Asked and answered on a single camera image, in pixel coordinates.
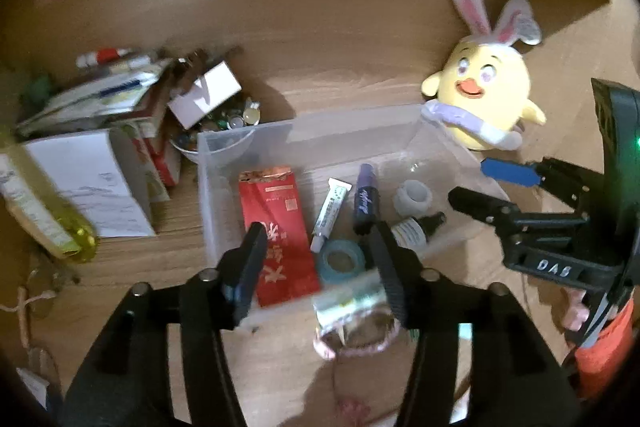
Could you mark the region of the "right hand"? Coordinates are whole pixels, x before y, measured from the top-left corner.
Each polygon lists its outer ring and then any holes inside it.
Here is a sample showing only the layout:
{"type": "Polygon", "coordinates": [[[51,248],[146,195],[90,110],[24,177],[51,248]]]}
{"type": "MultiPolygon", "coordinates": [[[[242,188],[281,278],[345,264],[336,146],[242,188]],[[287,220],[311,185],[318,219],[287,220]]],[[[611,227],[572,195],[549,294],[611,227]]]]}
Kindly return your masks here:
{"type": "Polygon", "coordinates": [[[562,289],[564,303],[561,311],[561,326],[568,331],[578,332],[587,321],[590,312],[585,305],[586,292],[578,288],[562,289]]]}

